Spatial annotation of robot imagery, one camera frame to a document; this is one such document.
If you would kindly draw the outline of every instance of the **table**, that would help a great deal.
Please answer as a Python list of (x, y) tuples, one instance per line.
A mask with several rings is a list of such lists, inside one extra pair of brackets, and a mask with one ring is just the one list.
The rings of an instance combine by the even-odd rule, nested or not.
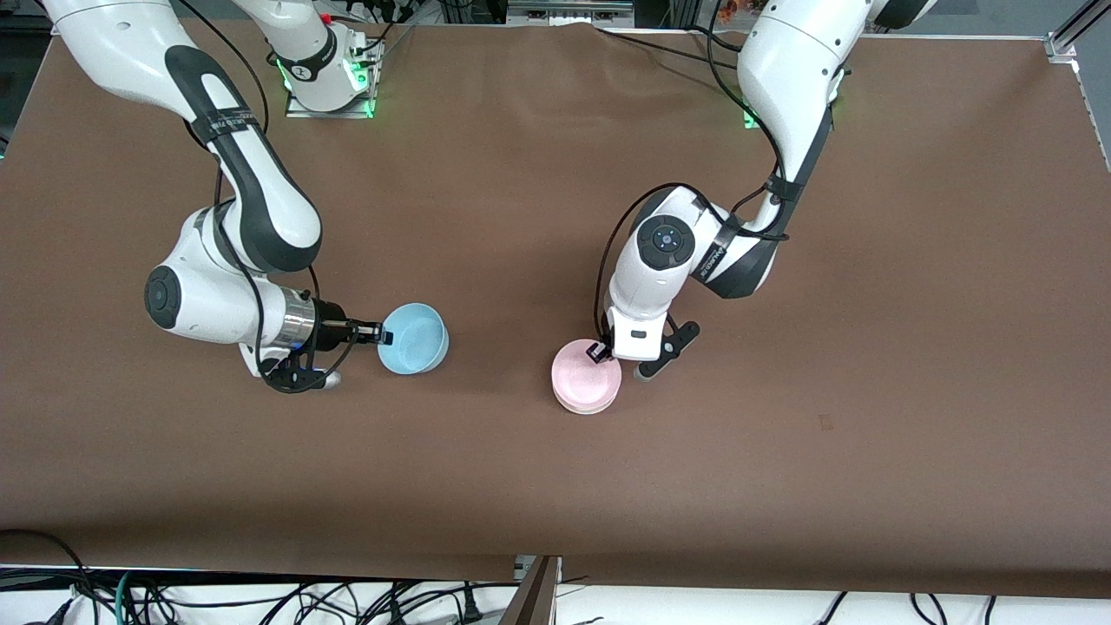
[(0, 526), (99, 565), (477, 579), (557, 553), (599, 584), (1111, 596), (1111, 175), (1039, 41), (862, 40), (768, 283), (690, 284), (699, 343), (579, 417), (548, 367), (591, 334), (621, 211), (670, 180), (728, 205), (771, 163), (705, 65), (418, 28), (376, 119), (294, 120), (261, 34), (220, 27), (323, 218), (324, 298), (426, 301), (451, 352), (402, 379), (359, 351), (286, 397), (154, 327), (142, 284), (214, 165), (56, 40), (0, 167)]

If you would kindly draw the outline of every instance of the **blue bowl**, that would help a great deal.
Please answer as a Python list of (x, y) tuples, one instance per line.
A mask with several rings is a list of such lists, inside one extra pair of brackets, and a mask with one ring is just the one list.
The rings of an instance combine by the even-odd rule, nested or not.
[(403, 376), (431, 372), (448, 355), (448, 329), (427, 303), (406, 303), (382, 322), (393, 333), (392, 345), (379, 345), (382, 365)]

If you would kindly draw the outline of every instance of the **pink bowl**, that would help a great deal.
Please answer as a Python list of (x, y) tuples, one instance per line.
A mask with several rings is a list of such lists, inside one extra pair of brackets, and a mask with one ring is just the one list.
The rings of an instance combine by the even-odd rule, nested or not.
[(552, 391), (564, 409), (579, 415), (601, 413), (613, 403), (621, 389), (621, 365), (614, 361), (594, 364), (587, 350), (594, 342), (572, 341), (552, 362)]

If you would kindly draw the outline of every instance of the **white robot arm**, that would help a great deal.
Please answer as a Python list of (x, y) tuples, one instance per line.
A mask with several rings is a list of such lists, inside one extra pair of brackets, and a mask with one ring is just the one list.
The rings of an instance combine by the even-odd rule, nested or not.
[[(683, 187), (645, 200), (609, 284), (605, 317), (614, 357), (659, 362), (661, 345), (673, 347), (663, 327), (688, 275), (727, 299), (760, 288), (832, 127), (830, 103), (864, 24), (902, 28), (934, 1), (772, 0), (764, 7), (738, 53), (737, 75), (780, 159), (768, 192), (745, 223)], [(651, 377), (643, 366), (638, 373)]]
[(157, 325), (239, 344), (252, 374), (287, 393), (339, 381), (300, 367), (307, 344), (328, 351), (388, 341), (380, 325), (348, 320), (339, 305), (267, 279), (312, 263), (320, 218), (232, 81), (193, 44), (168, 0), (46, 0), (46, 7), (93, 82), (181, 115), (236, 191), (234, 199), (191, 214), (173, 251), (151, 271), (146, 304)]
[(370, 84), (367, 36), (328, 23), (311, 0), (232, 0), (254, 20), (277, 56), (290, 91), (306, 108), (343, 108)]

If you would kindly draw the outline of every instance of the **bowl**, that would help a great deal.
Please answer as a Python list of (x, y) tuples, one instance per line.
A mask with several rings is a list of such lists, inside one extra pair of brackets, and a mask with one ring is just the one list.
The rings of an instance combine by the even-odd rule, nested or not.
[(621, 389), (621, 364), (615, 360), (594, 363), (587, 350), (589, 339), (572, 341), (552, 361), (556, 400), (577, 415), (597, 415), (613, 403)]
[(379, 345), (378, 357), (394, 374), (409, 376), (431, 372), (448, 354), (448, 329), (434, 308), (406, 303), (382, 322), (393, 334), (391, 345)]

